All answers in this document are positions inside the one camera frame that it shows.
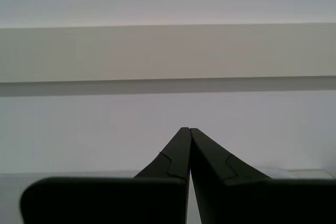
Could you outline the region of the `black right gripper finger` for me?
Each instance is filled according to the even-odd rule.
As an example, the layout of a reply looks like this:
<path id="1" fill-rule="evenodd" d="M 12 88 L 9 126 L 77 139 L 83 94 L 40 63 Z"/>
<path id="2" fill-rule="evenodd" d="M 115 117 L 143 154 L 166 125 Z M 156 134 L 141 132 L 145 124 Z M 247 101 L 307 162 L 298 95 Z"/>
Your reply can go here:
<path id="1" fill-rule="evenodd" d="M 192 136 L 181 128 L 132 178 L 51 177 L 24 190 L 24 223 L 186 223 Z"/>
<path id="2" fill-rule="evenodd" d="M 202 223 L 331 223 L 335 180 L 273 179 L 199 129 L 190 167 Z"/>

